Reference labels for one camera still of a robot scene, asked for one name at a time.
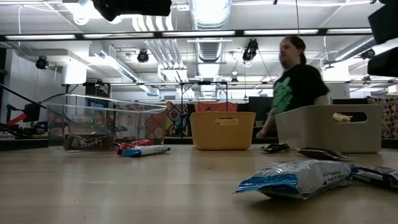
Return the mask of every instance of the yellow basket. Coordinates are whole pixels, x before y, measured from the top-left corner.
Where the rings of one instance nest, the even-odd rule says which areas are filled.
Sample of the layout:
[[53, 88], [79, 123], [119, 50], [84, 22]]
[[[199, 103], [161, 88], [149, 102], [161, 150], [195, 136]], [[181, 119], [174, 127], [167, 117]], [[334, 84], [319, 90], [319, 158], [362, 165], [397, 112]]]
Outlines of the yellow basket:
[[200, 150], [249, 149], [255, 118], [249, 112], [192, 113], [193, 144]]

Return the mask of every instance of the metal frame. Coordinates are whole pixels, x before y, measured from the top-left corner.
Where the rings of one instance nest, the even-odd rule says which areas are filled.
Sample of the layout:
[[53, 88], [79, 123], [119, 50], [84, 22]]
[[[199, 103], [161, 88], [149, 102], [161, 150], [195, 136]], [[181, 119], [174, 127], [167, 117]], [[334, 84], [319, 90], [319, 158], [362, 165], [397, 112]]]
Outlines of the metal frame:
[[[306, 28], [305, 30], [309, 29], [315, 29], [318, 30], [316, 33], [312, 34], [306, 34], [306, 33], [300, 33], [300, 36], [302, 37], [324, 37], [324, 36], [342, 36], [342, 35], [371, 35], [372, 32], [367, 32], [367, 31], [361, 31], [361, 32], [355, 32], [353, 30], [356, 29], [367, 29], [370, 30], [369, 27], [350, 27], [350, 28], [339, 28], [339, 27], [334, 27], [334, 28]], [[347, 32], [344, 33], [338, 33], [338, 34], [330, 34], [328, 33], [328, 30], [330, 29], [339, 29], [339, 30], [347, 30]], [[286, 32], [280, 32], [279, 34], [245, 34], [245, 31], [286, 31]], [[291, 33], [294, 33], [297, 31], [297, 29], [251, 29], [251, 30], [221, 30], [223, 31], [220, 32], [220, 30], [207, 30], [207, 32], [214, 32], [213, 34], [209, 35], [178, 35], [178, 33], [189, 33], [189, 34], [194, 34], [194, 33], [201, 33], [203, 32], [202, 30], [175, 30], [175, 31], [153, 31], [153, 32], [108, 32], [108, 33], [55, 33], [55, 34], [9, 34], [9, 35], [0, 35], [0, 42], [37, 42], [37, 41], [74, 41], [74, 40], [148, 40], [148, 39], [195, 39], [195, 38], [233, 38], [233, 37], [284, 37], [287, 35], [291, 35]], [[32, 36], [34, 37], [35, 35], [39, 36], [46, 36], [46, 35], [74, 35], [74, 39], [46, 39], [46, 38], [41, 38], [41, 39], [26, 39], [23, 37], [26, 36]], [[103, 37], [85, 37], [85, 35], [105, 35]], [[7, 39], [7, 36], [13, 36], [13, 40]]]

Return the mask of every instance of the red candy wrapper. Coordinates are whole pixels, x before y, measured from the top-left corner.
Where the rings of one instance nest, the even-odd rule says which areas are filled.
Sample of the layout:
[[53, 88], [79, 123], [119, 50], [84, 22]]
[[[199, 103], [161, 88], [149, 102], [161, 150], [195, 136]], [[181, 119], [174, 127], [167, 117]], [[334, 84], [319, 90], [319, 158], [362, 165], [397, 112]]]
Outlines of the red candy wrapper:
[[153, 139], [141, 139], [133, 141], [132, 143], [122, 143], [118, 149], [118, 155], [121, 156], [124, 150], [132, 149], [136, 146], [153, 146], [155, 144]]

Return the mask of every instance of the long hair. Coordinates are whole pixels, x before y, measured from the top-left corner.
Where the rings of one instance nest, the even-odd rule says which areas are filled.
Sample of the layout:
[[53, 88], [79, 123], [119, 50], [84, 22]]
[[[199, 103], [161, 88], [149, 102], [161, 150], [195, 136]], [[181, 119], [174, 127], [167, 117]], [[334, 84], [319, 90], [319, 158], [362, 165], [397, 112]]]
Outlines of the long hair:
[[307, 63], [307, 58], [304, 55], [304, 51], [305, 51], [306, 46], [305, 46], [304, 41], [300, 37], [297, 37], [297, 36], [294, 36], [294, 35], [290, 35], [290, 36], [285, 37], [285, 40], [289, 40], [294, 45], [295, 48], [301, 49], [303, 51], [300, 54], [300, 63], [301, 64], [306, 64]]

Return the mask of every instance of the green graphic print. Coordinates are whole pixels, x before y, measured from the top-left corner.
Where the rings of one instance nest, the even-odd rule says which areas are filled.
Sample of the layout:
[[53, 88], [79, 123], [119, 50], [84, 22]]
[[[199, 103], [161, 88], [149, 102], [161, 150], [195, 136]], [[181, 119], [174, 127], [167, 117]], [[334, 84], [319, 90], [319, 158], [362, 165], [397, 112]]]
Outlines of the green graphic print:
[[274, 113], [280, 114], [285, 112], [290, 104], [292, 88], [289, 86], [290, 77], [287, 77], [282, 83], [276, 83], [274, 88]]

